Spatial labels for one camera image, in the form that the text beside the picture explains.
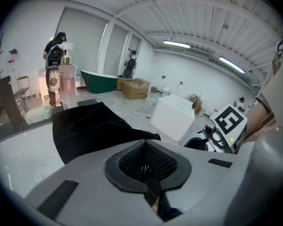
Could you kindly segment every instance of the marble floor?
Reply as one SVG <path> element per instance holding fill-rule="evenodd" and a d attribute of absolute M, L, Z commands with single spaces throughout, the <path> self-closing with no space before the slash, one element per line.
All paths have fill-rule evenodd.
<path fill-rule="evenodd" d="M 117 90 L 102 94 L 92 94 L 86 89 L 80 89 L 77 92 L 78 101 L 96 99 L 98 102 L 103 102 L 110 110 L 112 110 L 119 117 L 123 118 L 133 128 L 145 130 L 151 133 L 158 133 L 162 141 L 178 145 L 180 141 L 177 142 L 173 140 L 171 137 L 164 134 L 156 127 L 152 126 L 150 124 L 150 119 L 147 117 L 147 115 L 151 115 L 154 111 L 155 105 L 159 97 L 160 94 L 149 93 L 146 99 L 130 100 L 127 99 L 121 91 Z M 41 99 L 36 100 L 35 98 L 33 98 L 32 101 L 30 101 L 31 109 L 44 105 L 49 105 L 49 99 L 45 100 L 45 102 L 42 102 Z M 22 114 L 25 113 L 21 105 L 19 106 L 19 110 L 22 111 Z M 207 123 L 208 121 L 209 118 L 207 117 L 195 115 L 195 120 L 188 129 L 188 131 L 185 133 L 185 135 L 190 132 L 199 130 L 201 126 Z M 3 114 L 0 118 L 0 125 L 6 122 L 8 122 L 8 117 Z"/>

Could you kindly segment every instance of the ceiling light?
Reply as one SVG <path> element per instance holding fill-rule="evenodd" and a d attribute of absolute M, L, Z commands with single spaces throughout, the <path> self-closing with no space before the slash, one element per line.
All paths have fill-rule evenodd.
<path fill-rule="evenodd" d="M 176 43 L 176 42 L 171 42 L 171 41 L 164 41 L 164 44 L 179 46 L 179 47 L 183 47 L 183 48 L 190 48 L 190 46 L 188 44 L 184 44 L 184 43 Z"/>
<path fill-rule="evenodd" d="M 234 65 L 232 62 L 228 61 L 227 59 L 220 57 L 219 58 L 222 62 L 225 62 L 226 64 L 228 64 L 229 66 L 233 67 L 234 69 L 238 70 L 240 73 L 245 73 L 245 71 L 243 69 L 241 69 L 240 67 L 238 67 L 237 65 Z"/>

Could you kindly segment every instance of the white box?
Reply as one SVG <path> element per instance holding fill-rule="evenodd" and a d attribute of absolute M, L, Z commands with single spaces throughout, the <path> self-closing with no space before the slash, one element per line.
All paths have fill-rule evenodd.
<path fill-rule="evenodd" d="M 193 103 L 181 96 L 170 95 L 158 99 L 150 123 L 179 141 L 195 119 Z"/>

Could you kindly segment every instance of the white corrugated ceiling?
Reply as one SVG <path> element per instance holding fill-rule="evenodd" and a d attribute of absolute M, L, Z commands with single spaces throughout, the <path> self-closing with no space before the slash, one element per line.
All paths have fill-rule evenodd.
<path fill-rule="evenodd" d="M 212 63 L 249 85 L 259 84 L 254 87 L 257 90 L 270 69 L 276 43 L 283 37 L 283 19 L 262 0 L 78 1 L 126 21 L 157 49 L 169 49 L 163 40 L 173 40 L 206 51 Z M 248 71 L 236 73 L 219 63 L 220 56 Z"/>

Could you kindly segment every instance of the black towel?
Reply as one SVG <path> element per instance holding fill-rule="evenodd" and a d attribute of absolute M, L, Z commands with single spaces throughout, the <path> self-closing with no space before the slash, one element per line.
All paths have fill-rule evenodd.
<path fill-rule="evenodd" d="M 52 116 L 53 141 L 67 164 L 81 155 L 139 139 L 160 140 L 159 134 L 133 129 L 103 102 Z"/>

